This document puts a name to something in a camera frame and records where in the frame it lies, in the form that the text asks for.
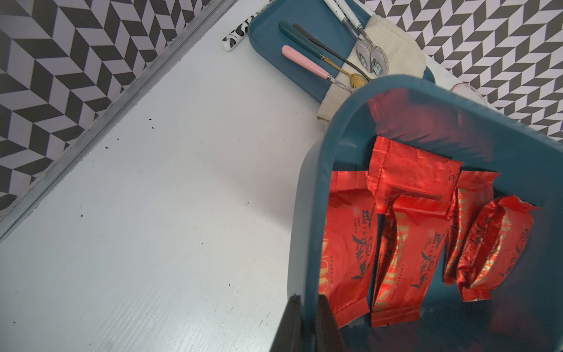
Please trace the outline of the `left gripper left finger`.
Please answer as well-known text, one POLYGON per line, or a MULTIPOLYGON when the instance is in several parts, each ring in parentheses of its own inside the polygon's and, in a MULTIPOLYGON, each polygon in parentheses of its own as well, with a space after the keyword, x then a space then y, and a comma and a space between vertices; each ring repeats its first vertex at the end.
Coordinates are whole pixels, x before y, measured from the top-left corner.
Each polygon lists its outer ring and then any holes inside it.
POLYGON ((291 296, 284 309, 270 352, 301 351, 301 298, 291 296))

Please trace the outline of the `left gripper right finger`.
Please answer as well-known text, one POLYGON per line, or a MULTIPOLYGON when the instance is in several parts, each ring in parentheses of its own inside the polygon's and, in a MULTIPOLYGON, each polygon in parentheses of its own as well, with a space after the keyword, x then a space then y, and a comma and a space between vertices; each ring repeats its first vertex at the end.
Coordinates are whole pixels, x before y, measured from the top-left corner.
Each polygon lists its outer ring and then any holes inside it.
POLYGON ((315 315, 315 350, 316 352, 347 351, 330 303, 324 295, 318 296, 318 308, 315 315))

